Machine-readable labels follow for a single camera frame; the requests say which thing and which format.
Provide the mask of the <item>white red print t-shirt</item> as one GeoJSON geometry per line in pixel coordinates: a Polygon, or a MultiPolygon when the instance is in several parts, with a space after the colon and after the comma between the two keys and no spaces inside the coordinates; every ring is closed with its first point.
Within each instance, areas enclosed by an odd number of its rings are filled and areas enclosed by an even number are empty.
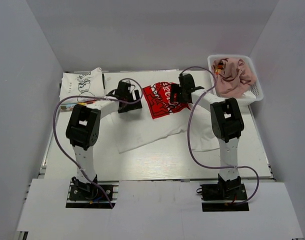
{"type": "MultiPolygon", "coordinates": [[[[157,82],[143,88],[142,108],[112,113],[107,118],[114,131],[119,153],[187,131],[191,105],[170,103],[171,84],[157,82]]],[[[190,144],[195,152],[219,148],[211,127],[211,114],[197,106],[190,127],[190,144]]]]}

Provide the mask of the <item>pink t-shirt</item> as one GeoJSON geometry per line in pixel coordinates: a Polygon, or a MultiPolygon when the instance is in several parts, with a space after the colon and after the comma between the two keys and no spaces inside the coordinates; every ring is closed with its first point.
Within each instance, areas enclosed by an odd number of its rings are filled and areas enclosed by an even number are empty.
{"type": "Polygon", "coordinates": [[[215,59],[211,69],[216,77],[216,92],[224,98],[240,99],[257,82],[257,76],[242,58],[215,59]]]}

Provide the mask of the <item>plain white t-shirt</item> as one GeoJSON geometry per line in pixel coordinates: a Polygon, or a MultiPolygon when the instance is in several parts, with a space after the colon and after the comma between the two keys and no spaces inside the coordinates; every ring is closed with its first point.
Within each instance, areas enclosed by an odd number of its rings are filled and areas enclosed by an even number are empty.
{"type": "Polygon", "coordinates": [[[257,97],[254,93],[252,93],[251,90],[248,90],[242,94],[242,98],[243,99],[256,99],[257,97]]]}

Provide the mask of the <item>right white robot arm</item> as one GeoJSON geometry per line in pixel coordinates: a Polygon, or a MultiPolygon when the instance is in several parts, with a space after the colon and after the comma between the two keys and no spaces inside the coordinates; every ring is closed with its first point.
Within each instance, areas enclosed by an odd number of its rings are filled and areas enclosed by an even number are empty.
{"type": "Polygon", "coordinates": [[[187,144],[193,161],[202,168],[219,170],[218,193],[223,199],[231,199],[241,185],[238,170],[238,144],[245,128],[242,114],[235,98],[220,98],[196,86],[191,74],[179,74],[179,83],[170,87],[170,102],[192,104],[187,124],[187,144]],[[198,162],[191,147],[190,128],[196,107],[210,112],[211,128],[219,142],[220,166],[207,166],[198,162]]]}

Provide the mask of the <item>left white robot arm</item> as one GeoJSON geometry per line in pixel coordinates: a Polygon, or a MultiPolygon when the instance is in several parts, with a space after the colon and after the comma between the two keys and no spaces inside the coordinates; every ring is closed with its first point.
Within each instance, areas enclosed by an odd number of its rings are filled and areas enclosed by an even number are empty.
{"type": "Polygon", "coordinates": [[[72,182],[81,187],[81,194],[88,200],[98,195],[93,148],[99,138],[101,119],[112,113],[122,114],[142,108],[142,88],[136,89],[133,82],[135,80],[131,78],[120,80],[117,89],[101,99],[97,108],[77,104],[72,110],[65,132],[73,147],[77,165],[77,176],[72,178],[72,182]]]}

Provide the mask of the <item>folded white cartoon t-shirt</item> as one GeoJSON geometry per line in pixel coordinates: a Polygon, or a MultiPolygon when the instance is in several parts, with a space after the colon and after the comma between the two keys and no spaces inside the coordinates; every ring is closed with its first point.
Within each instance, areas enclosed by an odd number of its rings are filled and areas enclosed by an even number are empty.
{"type": "Polygon", "coordinates": [[[102,69],[100,67],[84,73],[64,72],[61,79],[60,100],[70,98],[67,102],[78,103],[87,101],[82,96],[103,97],[105,95],[102,69]]]}

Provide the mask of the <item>folded colourful cartoon t-shirt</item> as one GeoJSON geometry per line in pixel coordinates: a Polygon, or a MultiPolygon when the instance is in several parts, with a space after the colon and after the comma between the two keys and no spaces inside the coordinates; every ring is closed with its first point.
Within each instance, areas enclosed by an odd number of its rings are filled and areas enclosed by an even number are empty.
{"type": "Polygon", "coordinates": [[[96,100],[89,100],[89,101],[84,101],[84,102],[78,102],[78,103],[65,103],[65,104],[61,104],[59,109],[61,111],[71,111],[75,105],[83,105],[83,106],[86,106],[86,105],[91,105],[93,103],[95,103],[96,100]]]}

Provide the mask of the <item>white plastic basket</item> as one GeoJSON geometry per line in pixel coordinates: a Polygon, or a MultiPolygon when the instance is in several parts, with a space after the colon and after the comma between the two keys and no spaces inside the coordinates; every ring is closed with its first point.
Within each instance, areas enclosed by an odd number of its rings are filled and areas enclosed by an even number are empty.
{"type": "MultiPolygon", "coordinates": [[[[208,58],[207,58],[207,61],[208,61],[208,68],[212,71],[212,63],[214,60],[216,59],[221,59],[221,58],[241,58],[243,59],[247,64],[248,66],[250,67],[250,69],[252,70],[252,72],[256,75],[257,77],[257,74],[256,74],[256,71],[255,71],[255,67],[253,65],[253,62],[252,60],[248,57],[248,56],[245,56],[245,55],[236,55],[236,54],[216,54],[216,55],[209,55],[208,58]]],[[[260,86],[260,83],[259,83],[259,80],[258,80],[258,77],[257,77],[257,81],[254,85],[252,85],[250,87],[250,90],[252,91],[253,94],[256,95],[256,99],[243,99],[243,98],[237,98],[237,101],[238,101],[238,104],[241,105],[241,106],[247,106],[247,105],[250,105],[251,103],[255,102],[255,101],[261,101],[264,97],[263,95],[263,91],[261,89],[261,86],[260,86]]],[[[216,91],[216,88],[214,89],[214,94],[216,94],[217,96],[221,97],[217,91],[216,91]]]]}

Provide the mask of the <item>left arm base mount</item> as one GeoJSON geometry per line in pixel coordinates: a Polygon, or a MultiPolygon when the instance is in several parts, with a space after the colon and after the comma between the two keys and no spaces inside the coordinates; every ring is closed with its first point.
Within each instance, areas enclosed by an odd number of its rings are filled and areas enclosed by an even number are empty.
{"type": "Polygon", "coordinates": [[[108,196],[112,207],[105,194],[94,188],[92,193],[81,190],[70,182],[65,207],[68,209],[112,209],[118,198],[119,182],[99,182],[99,185],[108,196]]]}

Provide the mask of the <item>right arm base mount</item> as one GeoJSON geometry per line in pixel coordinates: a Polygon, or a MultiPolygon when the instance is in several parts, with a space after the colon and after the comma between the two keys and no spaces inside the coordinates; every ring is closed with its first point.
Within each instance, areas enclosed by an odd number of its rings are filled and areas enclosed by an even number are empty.
{"type": "Polygon", "coordinates": [[[248,199],[244,184],[233,189],[228,196],[222,194],[217,184],[201,184],[196,193],[201,197],[201,207],[205,213],[248,212],[250,210],[247,202],[240,204],[248,199]]]}

